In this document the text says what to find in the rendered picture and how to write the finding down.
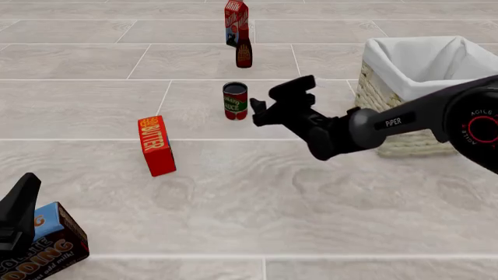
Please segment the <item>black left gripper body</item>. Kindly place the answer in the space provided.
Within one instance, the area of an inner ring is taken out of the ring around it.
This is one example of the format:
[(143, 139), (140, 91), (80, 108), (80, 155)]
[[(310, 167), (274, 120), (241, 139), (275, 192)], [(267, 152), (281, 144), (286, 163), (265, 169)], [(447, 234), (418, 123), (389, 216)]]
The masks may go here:
[(0, 252), (13, 252), (24, 245), (24, 233), (19, 230), (0, 230)]

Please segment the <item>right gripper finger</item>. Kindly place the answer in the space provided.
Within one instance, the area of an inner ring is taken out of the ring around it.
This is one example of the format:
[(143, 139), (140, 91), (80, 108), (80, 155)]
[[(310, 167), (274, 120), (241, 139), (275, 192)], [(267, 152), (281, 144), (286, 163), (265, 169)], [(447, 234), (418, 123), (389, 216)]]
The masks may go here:
[(250, 98), (250, 105), (254, 111), (254, 117), (264, 117), (267, 114), (267, 104), (265, 101), (256, 100), (255, 98)]
[(272, 112), (263, 112), (259, 114), (253, 114), (252, 120), (254, 125), (257, 127), (262, 127), (265, 125), (281, 125), (281, 117)]

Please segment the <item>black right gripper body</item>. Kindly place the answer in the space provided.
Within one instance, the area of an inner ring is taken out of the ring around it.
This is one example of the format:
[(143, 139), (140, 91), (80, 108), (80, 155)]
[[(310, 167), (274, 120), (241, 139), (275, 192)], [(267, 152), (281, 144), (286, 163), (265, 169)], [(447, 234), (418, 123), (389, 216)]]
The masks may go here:
[(293, 133), (308, 133), (312, 124), (308, 120), (314, 97), (305, 97), (294, 102), (275, 102), (269, 109), (270, 125), (283, 125)]

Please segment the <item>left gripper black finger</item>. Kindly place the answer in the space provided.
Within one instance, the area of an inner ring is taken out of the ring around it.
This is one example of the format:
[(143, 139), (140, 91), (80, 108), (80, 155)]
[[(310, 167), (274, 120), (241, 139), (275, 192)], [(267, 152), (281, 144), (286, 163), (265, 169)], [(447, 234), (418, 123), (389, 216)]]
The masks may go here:
[(25, 173), (0, 201), (0, 228), (21, 233), (34, 233), (34, 212), (41, 181)]

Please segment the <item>tomato sauce can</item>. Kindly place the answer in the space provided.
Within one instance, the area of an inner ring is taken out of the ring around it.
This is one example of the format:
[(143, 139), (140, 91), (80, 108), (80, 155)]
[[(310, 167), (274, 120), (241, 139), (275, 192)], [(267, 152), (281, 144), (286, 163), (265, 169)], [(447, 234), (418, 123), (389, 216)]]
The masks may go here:
[(232, 121), (242, 121), (247, 116), (247, 86), (241, 82), (229, 82), (223, 86), (225, 116)]

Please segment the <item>dark red sauce bottle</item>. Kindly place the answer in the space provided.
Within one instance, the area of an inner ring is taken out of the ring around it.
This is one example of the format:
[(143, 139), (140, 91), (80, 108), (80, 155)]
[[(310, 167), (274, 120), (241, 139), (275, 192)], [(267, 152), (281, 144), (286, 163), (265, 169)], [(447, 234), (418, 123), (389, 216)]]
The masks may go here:
[(239, 29), (239, 39), (236, 47), (236, 66), (238, 68), (250, 68), (253, 64), (252, 46), (249, 39), (248, 25)]

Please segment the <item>woven cream basket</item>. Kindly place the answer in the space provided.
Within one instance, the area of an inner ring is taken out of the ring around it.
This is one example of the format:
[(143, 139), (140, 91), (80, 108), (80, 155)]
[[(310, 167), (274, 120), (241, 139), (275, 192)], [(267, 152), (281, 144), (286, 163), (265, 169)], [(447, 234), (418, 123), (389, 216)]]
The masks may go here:
[[(404, 101), (384, 83), (366, 62), (361, 64), (356, 86), (355, 105), (357, 107), (381, 112), (403, 103)], [(387, 137), (384, 144), (376, 151), (379, 156), (384, 158), (448, 156), (457, 153), (450, 143), (438, 142), (430, 130)]]

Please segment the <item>white cloth basket liner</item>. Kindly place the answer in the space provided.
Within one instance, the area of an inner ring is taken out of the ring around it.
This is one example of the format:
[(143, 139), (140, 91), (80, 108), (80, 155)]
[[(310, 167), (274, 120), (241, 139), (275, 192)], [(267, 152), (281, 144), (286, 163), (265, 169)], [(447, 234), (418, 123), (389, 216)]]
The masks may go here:
[(361, 72), (365, 86), (402, 102), (493, 75), (498, 56), (459, 36), (369, 39)]

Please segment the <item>chocolate pudding box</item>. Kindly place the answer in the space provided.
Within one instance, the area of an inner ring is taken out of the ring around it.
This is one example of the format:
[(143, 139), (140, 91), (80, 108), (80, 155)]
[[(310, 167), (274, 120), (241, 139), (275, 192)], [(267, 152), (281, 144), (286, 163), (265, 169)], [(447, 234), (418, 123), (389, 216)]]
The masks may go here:
[(24, 254), (0, 254), (0, 280), (44, 280), (89, 256), (86, 233), (60, 202), (35, 210), (34, 231)]

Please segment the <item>red milk carton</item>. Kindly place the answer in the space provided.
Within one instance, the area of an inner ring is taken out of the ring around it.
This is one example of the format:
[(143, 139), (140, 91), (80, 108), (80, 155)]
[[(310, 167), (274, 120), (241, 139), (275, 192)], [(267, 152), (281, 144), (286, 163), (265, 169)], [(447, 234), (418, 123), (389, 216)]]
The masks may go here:
[(248, 7), (244, 0), (228, 0), (225, 9), (226, 44), (236, 47), (241, 27), (248, 27)]

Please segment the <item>red butter box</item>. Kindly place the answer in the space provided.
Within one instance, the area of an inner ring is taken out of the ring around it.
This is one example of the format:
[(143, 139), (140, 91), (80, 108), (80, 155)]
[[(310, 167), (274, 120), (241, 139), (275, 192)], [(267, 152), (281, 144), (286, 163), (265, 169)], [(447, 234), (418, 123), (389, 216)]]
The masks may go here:
[(138, 120), (139, 139), (152, 177), (177, 170), (167, 130), (162, 116)]

